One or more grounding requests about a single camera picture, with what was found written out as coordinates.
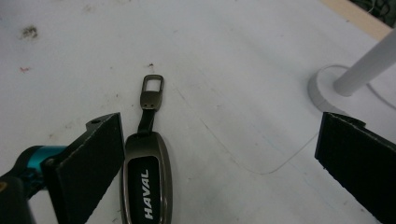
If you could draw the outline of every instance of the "key fob case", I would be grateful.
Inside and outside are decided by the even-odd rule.
[[[124,224],[171,223],[171,167],[159,133],[128,137],[120,178]]]

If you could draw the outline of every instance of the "white pole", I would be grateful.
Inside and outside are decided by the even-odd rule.
[[[351,96],[353,92],[379,76],[394,63],[396,63],[396,30],[338,78],[334,82],[334,89],[343,96]]]

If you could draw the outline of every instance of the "black strap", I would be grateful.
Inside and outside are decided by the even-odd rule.
[[[152,126],[154,124],[154,116],[154,109],[144,109],[142,119],[140,120],[139,127],[137,128],[137,133],[143,135],[151,134]]]

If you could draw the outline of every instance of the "wooden edge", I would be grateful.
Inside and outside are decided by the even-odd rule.
[[[392,30],[382,21],[347,0],[320,0],[372,38],[380,41]]]

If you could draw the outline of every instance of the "car key fob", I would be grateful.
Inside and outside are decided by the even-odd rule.
[[[159,91],[146,91],[151,79],[161,81]],[[172,176],[166,145],[152,131],[163,90],[163,77],[149,75],[143,83],[140,104],[143,116],[138,132],[125,143],[121,167],[120,200],[124,224],[166,224],[172,218]]]

